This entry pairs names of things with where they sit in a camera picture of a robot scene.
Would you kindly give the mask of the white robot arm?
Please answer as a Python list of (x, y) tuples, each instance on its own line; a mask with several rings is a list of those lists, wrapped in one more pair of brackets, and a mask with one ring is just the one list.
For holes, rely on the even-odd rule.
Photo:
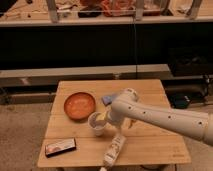
[(106, 120), (111, 125), (121, 126), (125, 118), (130, 118), (213, 146), (213, 114), (147, 105), (139, 102), (132, 88), (105, 95), (101, 100), (110, 106)]

